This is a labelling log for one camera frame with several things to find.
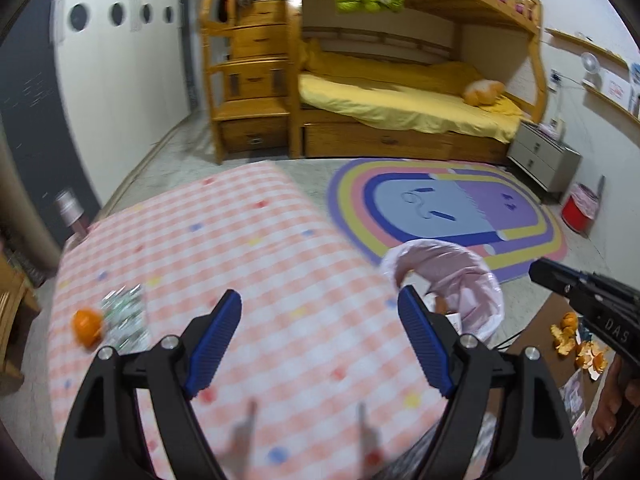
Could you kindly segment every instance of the wooden stool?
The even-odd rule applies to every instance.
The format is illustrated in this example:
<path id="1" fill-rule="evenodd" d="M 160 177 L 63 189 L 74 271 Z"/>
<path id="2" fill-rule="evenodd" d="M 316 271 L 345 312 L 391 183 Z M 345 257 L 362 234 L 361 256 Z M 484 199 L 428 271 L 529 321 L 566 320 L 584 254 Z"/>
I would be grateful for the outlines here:
<path id="1" fill-rule="evenodd" d="M 22 385 L 22 355 L 31 322 L 40 313 L 31 285 L 23 273 L 0 257 L 0 390 Z"/>

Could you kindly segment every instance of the blue gripper pad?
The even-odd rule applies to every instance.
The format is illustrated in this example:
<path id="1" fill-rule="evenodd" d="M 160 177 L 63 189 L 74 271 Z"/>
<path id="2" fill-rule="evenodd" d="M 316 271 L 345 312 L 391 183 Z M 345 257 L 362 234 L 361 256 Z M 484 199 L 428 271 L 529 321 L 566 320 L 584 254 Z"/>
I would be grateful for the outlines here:
<path id="1" fill-rule="evenodd" d="M 449 375 L 449 355 L 429 323 L 426 312 L 428 310 L 414 288 L 410 285 L 403 287 L 398 294 L 400 321 L 427 381 L 447 397 L 454 390 L 454 383 Z"/>
<path id="2" fill-rule="evenodd" d="M 242 301 L 240 294 L 230 290 L 209 314 L 210 325 L 191 353 L 189 374 L 184 391 L 193 399 L 200 390 L 207 388 L 218 370 L 218 365 L 231 338 L 240 323 Z"/>

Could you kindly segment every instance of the colorful rug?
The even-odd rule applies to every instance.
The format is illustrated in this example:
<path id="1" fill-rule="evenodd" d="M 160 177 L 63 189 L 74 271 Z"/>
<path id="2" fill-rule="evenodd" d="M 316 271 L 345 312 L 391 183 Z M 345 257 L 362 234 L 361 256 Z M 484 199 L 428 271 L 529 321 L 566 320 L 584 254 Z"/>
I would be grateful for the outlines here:
<path id="1" fill-rule="evenodd" d="M 335 224 L 374 264 L 391 247 L 437 238 L 470 248 L 506 282 L 541 256 L 566 254 L 553 214 L 487 164 L 359 158 L 337 171 L 327 197 Z"/>

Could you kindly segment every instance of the pink and white tablecloth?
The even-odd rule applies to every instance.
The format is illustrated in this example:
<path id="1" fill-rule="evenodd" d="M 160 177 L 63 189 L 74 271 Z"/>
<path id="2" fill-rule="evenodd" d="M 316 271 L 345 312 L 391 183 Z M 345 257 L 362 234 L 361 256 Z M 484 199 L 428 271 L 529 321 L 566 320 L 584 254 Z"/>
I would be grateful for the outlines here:
<path id="1" fill-rule="evenodd" d="M 273 164 L 225 171 L 101 221 L 60 265 L 49 332 L 56 432 L 93 354 L 78 308 L 143 284 L 153 343 L 181 333 L 225 290 L 242 319 L 193 408 L 230 479 L 348 479 L 381 468 L 445 401 L 415 359 L 396 293 Z M 172 478 L 148 394 L 145 437 Z"/>

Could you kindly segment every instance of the yellow blanket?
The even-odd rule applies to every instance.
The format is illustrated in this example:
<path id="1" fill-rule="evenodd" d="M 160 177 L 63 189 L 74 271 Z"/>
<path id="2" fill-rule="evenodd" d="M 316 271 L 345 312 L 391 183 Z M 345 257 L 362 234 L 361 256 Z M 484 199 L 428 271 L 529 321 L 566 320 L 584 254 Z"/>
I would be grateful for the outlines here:
<path id="1" fill-rule="evenodd" d="M 462 97 L 357 78 L 299 77 L 303 102 L 385 130 L 427 134 L 457 132 L 510 142 L 522 112 L 506 97 L 490 107 L 465 105 Z M 503 110 L 508 115 L 482 108 Z"/>
<path id="2" fill-rule="evenodd" d="M 462 62 L 391 63 L 323 52 L 301 44 L 300 97 L 310 105 L 387 130 L 448 131 L 510 142 L 522 111 L 506 97 L 490 106 L 465 105 L 460 95 L 482 75 Z"/>

